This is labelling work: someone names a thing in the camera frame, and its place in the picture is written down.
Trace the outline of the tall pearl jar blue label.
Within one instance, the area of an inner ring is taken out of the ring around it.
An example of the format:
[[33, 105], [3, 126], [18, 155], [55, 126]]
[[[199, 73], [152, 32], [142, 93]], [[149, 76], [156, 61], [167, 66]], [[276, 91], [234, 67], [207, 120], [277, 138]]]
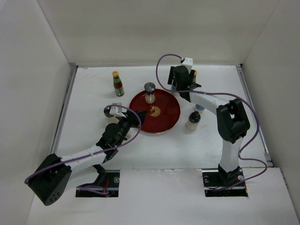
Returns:
[[176, 87], [174, 85], [171, 86], [171, 91], [173, 94], [178, 94]]

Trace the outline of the silver-lid spice shaker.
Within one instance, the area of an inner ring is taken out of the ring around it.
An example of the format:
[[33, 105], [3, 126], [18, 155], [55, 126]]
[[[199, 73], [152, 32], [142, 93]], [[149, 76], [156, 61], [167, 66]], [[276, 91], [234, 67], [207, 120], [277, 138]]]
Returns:
[[145, 102], [147, 104], [153, 104], [155, 102], [155, 89], [156, 86], [152, 82], [147, 82], [144, 85], [145, 90]]

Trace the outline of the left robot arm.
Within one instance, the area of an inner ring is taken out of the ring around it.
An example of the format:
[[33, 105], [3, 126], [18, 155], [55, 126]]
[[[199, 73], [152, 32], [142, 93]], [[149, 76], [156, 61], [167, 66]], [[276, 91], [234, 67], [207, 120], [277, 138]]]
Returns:
[[131, 128], [141, 130], [146, 111], [126, 109], [110, 105], [105, 108], [108, 117], [118, 122], [105, 127], [100, 140], [92, 147], [76, 154], [59, 157], [48, 155], [37, 170], [27, 177], [24, 183], [45, 205], [54, 204], [62, 194], [72, 188], [78, 193], [90, 192], [95, 196], [110, 196], [107, 171], [102, 164], [112, 160], [119, 148], [129, 144], [134, 138], [127, 138]]

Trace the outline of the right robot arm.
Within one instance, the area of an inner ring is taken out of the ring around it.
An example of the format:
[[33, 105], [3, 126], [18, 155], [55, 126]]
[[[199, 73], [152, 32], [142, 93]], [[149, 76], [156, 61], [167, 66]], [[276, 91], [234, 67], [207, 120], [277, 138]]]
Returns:
[[233, 183], [240, 171], [238, 152], [250, 129], [242, 100], [237, 97], [227, 100], [219, 94], [197, 90], [200, 85], [193, 82], [192, 72], [186, 66], [172, 66], [167, 83], [174, 85], [183, 99], [201, 105], [216, 116], [217, 130], [223, 140], [217, 180], [222, 186]]

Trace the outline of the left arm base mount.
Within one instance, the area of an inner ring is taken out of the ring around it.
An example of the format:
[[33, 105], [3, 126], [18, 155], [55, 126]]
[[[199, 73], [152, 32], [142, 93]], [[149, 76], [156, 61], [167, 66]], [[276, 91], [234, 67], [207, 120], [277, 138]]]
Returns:
[[94, 165], [98, 172], [96, 180], [81, 185], [75, 196], [79, 198], [113, 198], [119, 196], [120, 170], [106, 170], [101, 165]]

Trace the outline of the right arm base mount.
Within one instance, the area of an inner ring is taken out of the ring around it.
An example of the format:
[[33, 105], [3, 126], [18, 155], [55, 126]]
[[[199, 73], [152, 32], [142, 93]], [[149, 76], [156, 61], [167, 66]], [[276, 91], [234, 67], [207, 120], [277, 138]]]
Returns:
[[206, 197], [248, 197], [244, 174], [240, 167], [226, 173], [218, 166], [217, 169], [202, 170], [204, 194]]

